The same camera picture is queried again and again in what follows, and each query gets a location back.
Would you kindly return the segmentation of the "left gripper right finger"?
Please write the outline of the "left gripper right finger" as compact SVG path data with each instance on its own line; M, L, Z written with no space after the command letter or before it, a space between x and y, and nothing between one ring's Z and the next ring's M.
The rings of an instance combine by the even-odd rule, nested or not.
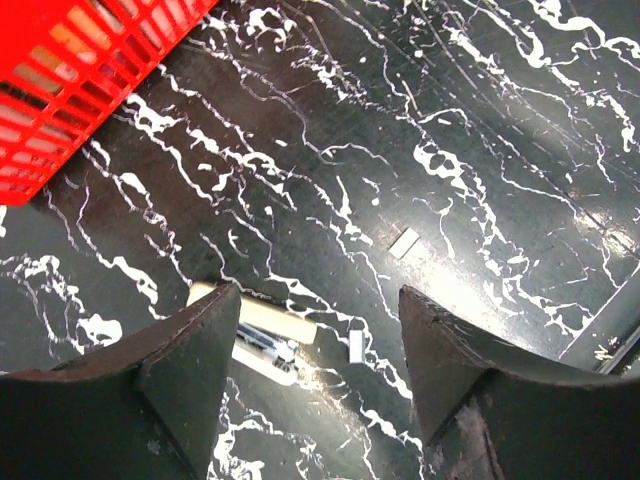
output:
M410 286L399 319L436 478L638 478L638 379L534 354Z

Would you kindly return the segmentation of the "small staple strip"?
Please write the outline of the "small staple strip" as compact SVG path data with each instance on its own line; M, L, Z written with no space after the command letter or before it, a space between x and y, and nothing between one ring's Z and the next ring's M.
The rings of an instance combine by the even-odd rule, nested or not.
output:
M410 227L407 227L394 241L388 252L395 259L402 259L419 240L420 235Z

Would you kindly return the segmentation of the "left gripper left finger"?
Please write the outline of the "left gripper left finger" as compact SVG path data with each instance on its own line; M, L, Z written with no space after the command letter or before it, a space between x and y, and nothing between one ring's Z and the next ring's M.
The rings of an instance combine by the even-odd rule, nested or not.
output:
M3 375L2 477L205 478L239 311L225 285L110 346Z

